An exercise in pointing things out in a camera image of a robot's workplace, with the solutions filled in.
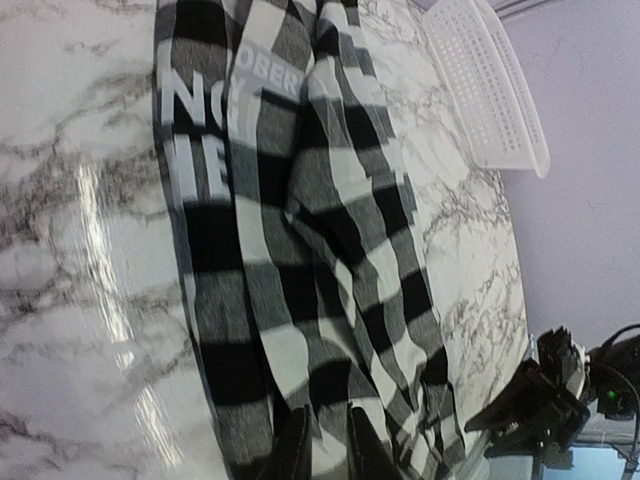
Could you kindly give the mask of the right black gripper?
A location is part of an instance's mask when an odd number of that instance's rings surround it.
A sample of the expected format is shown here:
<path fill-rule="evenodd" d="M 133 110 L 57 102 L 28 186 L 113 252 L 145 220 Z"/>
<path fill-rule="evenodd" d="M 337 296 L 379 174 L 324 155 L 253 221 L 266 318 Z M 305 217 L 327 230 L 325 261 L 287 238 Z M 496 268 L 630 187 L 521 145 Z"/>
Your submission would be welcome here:
<path fill-rule="evenodd" d="M 566 388 L 584 385 L 586 352 L 565 327 L 549 330 L 537 340 L 538 363 L 521 362 L 507 386 L 468 420 L 464 432 L 486 430 L 488 459 L 537 456 L 551 445 L 566 450 L 590 412 Z"/>

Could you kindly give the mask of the black white plaid shirt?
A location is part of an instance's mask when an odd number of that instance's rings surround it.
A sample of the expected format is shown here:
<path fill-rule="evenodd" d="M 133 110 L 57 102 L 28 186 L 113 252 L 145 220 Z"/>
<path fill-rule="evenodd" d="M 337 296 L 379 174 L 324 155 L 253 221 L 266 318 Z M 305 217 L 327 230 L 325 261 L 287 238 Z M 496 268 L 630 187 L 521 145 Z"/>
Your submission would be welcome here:
<path fill-rule="evenodd" d="M 184 304 L 234 479 L 311 410 L 345 479 L 348 405 L 399 479 L 464 458 L 416 198 L 354 1 L 161 1 L 154 136 Z"/>

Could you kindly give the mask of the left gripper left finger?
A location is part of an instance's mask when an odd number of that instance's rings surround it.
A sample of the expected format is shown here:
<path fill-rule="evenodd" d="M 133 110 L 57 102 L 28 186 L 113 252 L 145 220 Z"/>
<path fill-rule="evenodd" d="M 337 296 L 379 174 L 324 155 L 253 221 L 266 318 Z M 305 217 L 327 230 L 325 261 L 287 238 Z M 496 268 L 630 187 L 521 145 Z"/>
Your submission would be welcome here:
<path fill-rule="evenodd" d="M 311 410 L 291 412 L 258 480 L 309 480 L 312 477 Z"/>

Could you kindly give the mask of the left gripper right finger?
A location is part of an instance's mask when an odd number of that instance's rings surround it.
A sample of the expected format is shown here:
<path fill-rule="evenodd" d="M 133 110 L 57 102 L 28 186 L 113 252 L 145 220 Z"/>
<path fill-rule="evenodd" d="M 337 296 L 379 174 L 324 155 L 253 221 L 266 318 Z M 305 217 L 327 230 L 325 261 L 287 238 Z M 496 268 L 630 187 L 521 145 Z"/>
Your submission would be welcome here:
<path fill-rule="evenodd" d="M 400 478 L 366 412 L 353 404 L 349 404 L 347 410 L 347 458 L 350 479 Z"/>

